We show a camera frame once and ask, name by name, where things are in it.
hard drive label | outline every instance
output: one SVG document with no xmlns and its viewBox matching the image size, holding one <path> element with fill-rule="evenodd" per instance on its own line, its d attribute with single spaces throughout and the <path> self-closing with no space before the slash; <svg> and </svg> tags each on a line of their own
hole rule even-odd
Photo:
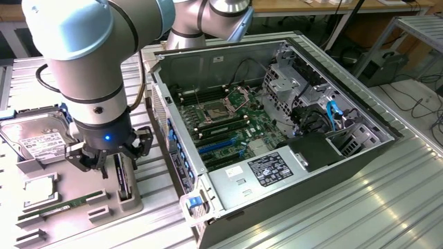
<svg viewBox="0 0 443 249">
<path fill-rule="evenodd" d="M 46 160 L 64 155 L 64 141 L 59 132 L 19 140 L 35 159 Z"/>
<path fill-rule="evenodd" d="M 273 185 L 294 175 L 278 152 L 250 161 L 249 165 L 263 187 Z"/>
</svg>

workbench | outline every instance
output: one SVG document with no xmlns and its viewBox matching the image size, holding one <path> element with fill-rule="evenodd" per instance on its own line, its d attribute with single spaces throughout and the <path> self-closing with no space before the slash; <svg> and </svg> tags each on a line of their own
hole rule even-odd
<svg viewBox="0 0 443 249">
<path fill-rule="evenodd" d="M 326 49 L 333 47 L 345 24 L 349 20 L 358 0 L 350 4 L 341 5 L 338 14 L 345 14 L 333 37 L 327 43 Z M 418 0 L 421 4 L 421 11 L 418 15 L 425 15 L 434 3 L 429 0 Z M 337 12 L 338 5 L 330 3 L 321 4 L 313 2 L 307 4 L 302 0 L 254 0 L 253 6 L 255 9 L 255 17 L 285 17 L 285 16 L 313 16 L 313 15 L 333 15 Z M 381 12 L 405 12 L 410 11 L 409 4 L 401 6 L 387 6 L 378 0 L 366 0 L 359 13 L 381 13 Z M 14 54 L 18 58 L 30 57 L 27 47 L 23 45 L 15 30 L 27 28 L 26 18 L 22 11 L 22 5 L 0 5 L 0 32 L 6 37 Z"/>
<path fill-rule="evenodd" d="M 329 57 L 303 35 L 293 32 L 247 36 L 245 41 L 291 37 L 313 54 L 353 92 L 398 129 L 403 139 L 347 181 L 302 202 L 275 217 L 229 238 L 214 248 L 441 248 L 443 246 L 443 150 L 401 115 L 381 101 L 366 86 Z M 209 45 L 226 43 L 209 40 Z M 154 51 L 162 45 L 145 48 L 146 65 L 153 65 Z M 129 103 L 133 103 L 141 84 L 138 58 L 123 64 L 123 79 Z M 34 77 L 43 58 L 18 59 L 7 67 L 4 94 L 10 108 L 35 108 L 54 104 L 58 94 L 46 90 Z M 54 84 L 50 71 L 44 80 Z M 143 109 L 131 114 L 135 127 L 150 125 Z M 163 154 L 154 141 L 147 157 L 138 161 L 138 186 L 143 211 L 67 240 L 51 248 L 195 248 L 193 230 L 183 218 Z M 8 191 L 7 176 L 15 154 L 0 147 L 0 203 Z M 0 215 L 7 215 L 4 205 Z M 11 248 L 10 237 L 3 245 Z"/>
</svg>

blue pcie slot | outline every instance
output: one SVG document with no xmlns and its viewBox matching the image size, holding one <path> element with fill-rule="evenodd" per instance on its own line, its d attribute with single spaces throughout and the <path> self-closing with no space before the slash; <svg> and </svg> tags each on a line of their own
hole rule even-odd
<svg viewBox="0 0 443 249">
<path fill-rule="evenodd" d="M 234 144 L 235 144 L 235 138 L 231 139 L 231 140 L 229 140 L 229 141 L 221 142 L 218 144 L 214 144 L 214 145 L 211 145 L 209 147 L 205 147 L 205 148 L 199 149 L 199 154 L 211 152 L 211 151 L 214 151 L 217 149 L 222 149 L 222 148 L 229 147 L 229 146 L 231 146 Z"/>
</svg>

wooden table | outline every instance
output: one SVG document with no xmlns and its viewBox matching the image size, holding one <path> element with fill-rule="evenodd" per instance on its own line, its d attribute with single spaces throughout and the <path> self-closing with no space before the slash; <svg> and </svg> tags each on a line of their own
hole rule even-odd
<svg viewBox="0 0 443 249">
<path fill-rule="evenodd" d="M 414 11 L 418 12 L 418 15 L 425 15 L 430 8 L 434 6 L 434 3 L 429 0 L 418 0 L 421 8 L 417 7 Z M 329 41 L 326 49 L 333 47 L 338 36 L 342 32 L 345 24 L 351 16 L 351 12 L 357 6 L 358 0 L 354 0 L 350 4 L 342 4 L 338 10 L 338 5 L 333 5 L 330 3 L 321 4 L 318 2 L 313 2 L 307 4 L 302 0 L 254 0 L 253 5 L 255 9 L 255 17 L 267 17 L 265 21 L 265 25 L 269 24 L 270 17 L 286 17 L 286 16 L 313 16 L 313 15 L 333 15 L 345 14 L 342 20 L 339 22 L 338 28 L 333 34 L 333 37 Z M 381 12 L 406 12 L 410 11 L 411 6 L 409 4 L 401 6 L 387 6 L 381 3 L 378 0 L 366 0 L 362 8 L 359 9 L 359 13 L 381 13 Z M 399 46 L 403 39 L 399 39 L 394 47 Z"/>
<path fill-rule="evenodd" d="M 418 15 L 425 15 L 430 7 L 434 6 L 434 3 L 429 0 L 418 0 L 421 4 L 421 11 Z M 253 6 L 255 9 L 255 17 L 285 17 L 285 16 L 311 16 L 311 15 L 333 15 L 337 10 L 339 14 L 345 14 L 338 28 L 333 34 L 330 42 L 326 46 L 326 49 L 330 49 L 349 20 L 353 9 L 358 3 L 358 0 L 354 0 L 351 4 L 341 5 L 338 10 L 338 5 L 330 3 L 321 4 L 313 2 L 307 4 L 302 0 L 254 0 Z M 411 8 L 410 5 L 402 6 L 387 6 L 378 0 L 366 0 L 363 6 L 359 10 L 359 13 L 379 13 L 379 12 L 402 12 L 409 11 Z M 22 11 L 20 5 L 0 5 L 0 32 L 3 33 L 7 42 L 11 46 L 11 49 L 18 58 L 30 57 L 30 52 L 27 47 L 23 46 L 20 38 L 18 37 L 15 30 L 27 28 L 26 18 Z"/>
</svg>

green circuit board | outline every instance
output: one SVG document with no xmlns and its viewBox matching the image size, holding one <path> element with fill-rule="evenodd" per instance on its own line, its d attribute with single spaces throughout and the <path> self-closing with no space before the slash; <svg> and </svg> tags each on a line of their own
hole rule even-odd
<svg viewBox="0 0 443 249">
<path fill-rule="evenodd" d="M 223 142 L 233 143 L 221 149 L 201 153 L 210 171 L 258 156 L 263 148 L 253 150 L 250 146 L 253 141 L 255 144 L 258 141 L 266 144 L 266 151 L 274 150 L 278 143 L 287 139 L 269 114 L 263 108 L 261 109 L 254 94 L 245 89 L 242 92 L 235 88 L 230 91 L 233 91 L 227 97 L 230 104 L 225 99 L 219 99 L 182 106 L 179 109 L 198 150 Z"/>
</svg>

